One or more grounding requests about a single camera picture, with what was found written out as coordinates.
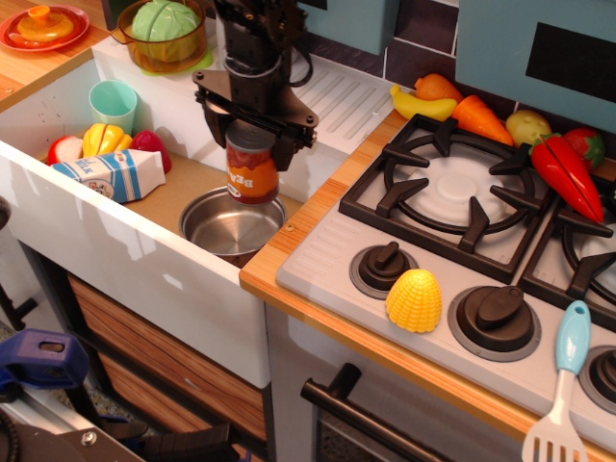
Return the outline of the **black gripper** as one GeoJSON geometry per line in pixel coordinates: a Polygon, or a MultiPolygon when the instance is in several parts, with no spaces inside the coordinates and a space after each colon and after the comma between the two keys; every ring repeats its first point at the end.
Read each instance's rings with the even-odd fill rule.
{"type": "Polygon", "coordinates": [[[318,116],[294,93],[291,64],[278,61],[259,74],[198,69],[192,73],[195,98],[202,106],[213,139],[226,147],[226,132],[236,119],[276,136],[272,158],[277,171],[287,171],[294,155],[316,141],[318,116]]]}

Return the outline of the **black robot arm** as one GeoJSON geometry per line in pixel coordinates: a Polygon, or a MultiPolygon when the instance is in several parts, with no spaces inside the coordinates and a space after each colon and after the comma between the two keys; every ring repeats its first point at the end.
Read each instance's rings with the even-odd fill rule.
{"type": "Polygon", "coordinates": [[[216,1],[214,10],[224,32],[223,69],[192,74],[196,102],[220,146],[234,120],[273,134],[275,168],[286,171],[317,138],[319,117],[294,93],[312,78],[305,51],[299,54],[308,71],[292,80],[293,51],[307,30],[308,13],[296,1],[216,1]]]}

